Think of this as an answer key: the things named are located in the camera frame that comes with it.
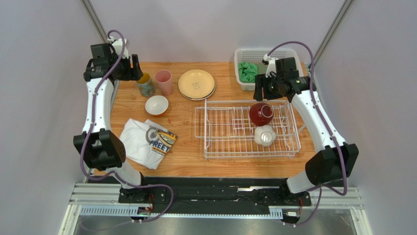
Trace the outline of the blue butterfly ceramic mug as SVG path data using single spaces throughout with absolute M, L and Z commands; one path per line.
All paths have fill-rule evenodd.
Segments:
M 143 76 L 136 81 L 136 86 L 143 97 L 150 97 L 155 93 L 153 81 L 148 73 L 143 73 Z

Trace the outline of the pink plastic cup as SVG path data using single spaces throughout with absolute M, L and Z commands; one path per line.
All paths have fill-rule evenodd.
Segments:
M 173 93 L 172 74 L 168 70 L 160 70 L 155 74 L 155 81 L 157 82 L 161 93 L 163 95 L 171 95 Z

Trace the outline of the dark red ceramic bowl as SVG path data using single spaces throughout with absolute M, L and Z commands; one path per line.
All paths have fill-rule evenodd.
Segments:
M 274 117 L 274 110 L 271 105 L 266 103 L 256 103 L 250 107 L 249 118 L 256 126 L 269 124 Z

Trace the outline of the orange ceramic bowl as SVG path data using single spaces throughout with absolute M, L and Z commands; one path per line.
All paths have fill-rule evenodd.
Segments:
M 168 106 L 167 98 L 162 95 L 155 95 L 146 101 L 145 110 L 150 115 L 161 116 L 167 111 Z

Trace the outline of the cream yellow plate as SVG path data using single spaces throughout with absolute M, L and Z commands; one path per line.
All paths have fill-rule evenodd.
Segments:
M 178 88 L 182 95 L 190 99 L 208 97 L 215 90 L 213 76 L 205 70 L 189 70 L 181 75 Z

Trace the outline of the white plate teal red rim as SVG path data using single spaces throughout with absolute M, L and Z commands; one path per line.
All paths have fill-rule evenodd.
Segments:
M 189 100 L 204 100 L 213 95 L 216 84 L 208 84 L 203 82 L 183 83 L 179 85 L 181 95 Z

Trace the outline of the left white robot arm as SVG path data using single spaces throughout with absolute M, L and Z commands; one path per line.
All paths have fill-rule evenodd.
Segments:
M 115 82 L 137 81 L 143 75 L 136 54 L 129 55 L 126 39 L 91 46 L 92 59 L 84 72 L 88 90 L 82 133 L 73 137 L 82 173 L 92 181 L 115 177 L 124 189 L 139 187 L 143 175 L 126 160 L 122 141 L 112 132 L 110 114 Z

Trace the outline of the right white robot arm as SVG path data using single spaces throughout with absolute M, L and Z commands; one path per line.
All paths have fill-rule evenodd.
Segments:
M 294 57 L 277 59 L 265 55 L 262 62 L 267 69 L 255 77 L 254 99 L 287 98 L 303 119 L 316 151 L 304 171 L 286 180 L 286 187 L 296 194 L 320 186 L 329 188 L 331 183 L 342 181 L 344 189 L 337 193 L 346 195 L 358 147 L 348 144 L 336 130 L 323 109 L 313 77 L 299 75 Z

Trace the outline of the olive green shirt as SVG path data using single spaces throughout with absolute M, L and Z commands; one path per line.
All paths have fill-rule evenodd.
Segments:
M 267 71 L 268 65 L 265 65 L 263 63 L 258 63 L 257 67 L 258 67 L 258 69 L 257 69 L 256 79 L 258 81 L 264 83 L 264 79 L 266 77 L 266 71 Z

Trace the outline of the bright green towel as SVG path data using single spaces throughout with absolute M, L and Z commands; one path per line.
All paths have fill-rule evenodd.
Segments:
M 258 75 L 258 66 L 254 63 L 238 63 L 239 80 L 242 83 L 255 83 L 255 77 Z

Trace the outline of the white ceramic jar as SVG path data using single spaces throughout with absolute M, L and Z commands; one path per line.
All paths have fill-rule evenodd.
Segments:
M 254 141 L 263 147 L 271 146 L 277 135 L 270 125 L 259 126 L 255 129 Z

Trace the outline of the white printed t-shirt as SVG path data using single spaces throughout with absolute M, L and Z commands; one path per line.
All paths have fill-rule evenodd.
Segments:
M 152 170 L 156 170 L 179 137 L 147 119 L 140 122 L 129 119 L 120 135 L 127 158 Z

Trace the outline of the left aluminium frame post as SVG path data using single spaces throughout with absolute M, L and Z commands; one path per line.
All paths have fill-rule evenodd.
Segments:
M 98 36 L 100 37 L 101 41 L 106 43 L 107 42 L 107 33 L 97 15 L 94 6 L 90 0 L 80 0 L 87 16 L 89 17 L 93 27 L 95 28 Z

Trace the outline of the aluminium frame post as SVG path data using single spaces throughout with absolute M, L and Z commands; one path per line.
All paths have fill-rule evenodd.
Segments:
M 344 21 L 345 17 L 347 16 L 348 12 L 350 11 L 351 7 L 355 3 L 355 0 L 345 0 L 343 1 L 342 6 L 340 7 L 336 17 L 334 18 L 332 24 L 330 25 L 327 33 L 325 34 L 317 52 L 314 55 L 314 64 L 318 65 L 319 61 L 323 57 L 323 54 L 327 47 L 329 46 L 331 40 L 335 36 L 337 30 L 341 26 L 342 22 Z
M 93 27 L 95 28 L 98 36 L 100 37 L 101 41 L 106 43 L 107 42 L 107 33 L 97 15 L 94 6 L 90 0 L 80 0 L 87 16 L 89 17 Z

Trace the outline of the right aluminium frame post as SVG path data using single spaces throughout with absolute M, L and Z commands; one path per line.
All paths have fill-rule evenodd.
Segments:
M 343 1 L 342 6 L 340 7 L 336 17 L 334 18 L 332 24 L 330 25 L 327 33 L 325 34 L 317 52 L 314 55 L 314 64 L 318 65 L 319 61 L 323 57 L 323 54 L 327 47 L 329 46 L 331 40 L 335 36 L 337 30 L 341 26 L 342 22 L 344 21 L 345 17 L 347 16 L 348 12 L 350 11 L 351 7 L 355 3 L 355 0 L 345 0 Z

